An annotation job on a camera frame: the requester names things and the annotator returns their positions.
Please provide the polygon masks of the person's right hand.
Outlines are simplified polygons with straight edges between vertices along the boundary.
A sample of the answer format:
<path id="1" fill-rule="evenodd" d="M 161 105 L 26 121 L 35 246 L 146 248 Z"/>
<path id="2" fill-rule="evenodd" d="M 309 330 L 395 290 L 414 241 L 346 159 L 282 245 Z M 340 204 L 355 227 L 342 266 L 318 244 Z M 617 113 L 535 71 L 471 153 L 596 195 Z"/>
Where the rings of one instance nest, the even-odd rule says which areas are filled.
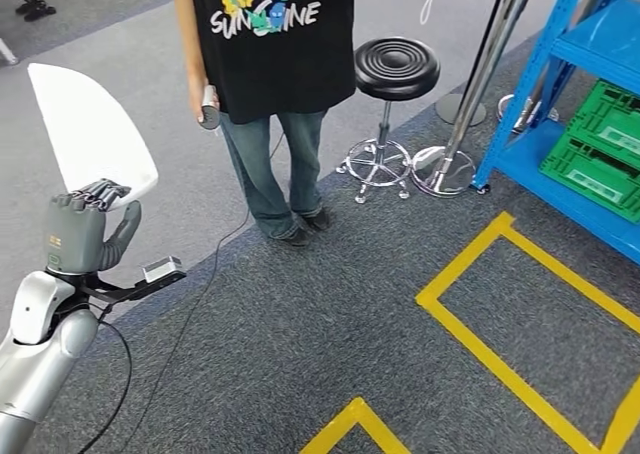
<path id="1" fill-rule="evenodd" d="M 202 99 L 208 79 L 199 73 L 188 72 L 187 84 L 189 89 L 189 106 L 197 122 L 204 120 Z"/>

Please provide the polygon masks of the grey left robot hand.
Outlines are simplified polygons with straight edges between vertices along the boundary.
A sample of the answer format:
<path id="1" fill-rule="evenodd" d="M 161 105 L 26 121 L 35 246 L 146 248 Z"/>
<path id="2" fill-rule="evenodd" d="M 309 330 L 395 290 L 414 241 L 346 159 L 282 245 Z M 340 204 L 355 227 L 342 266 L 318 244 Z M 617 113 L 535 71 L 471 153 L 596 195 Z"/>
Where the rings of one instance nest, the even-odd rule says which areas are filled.
<path id="1" fill-rule="evenodd" d="M 45 222 L 45 269 L 63 275 L 106 271 L 120 263 L 142 220 L 142 205 L 128 203 L 121 222 L 105 239 L 106 214 L 131 189 L 102 178 L 50 199 Z"/>

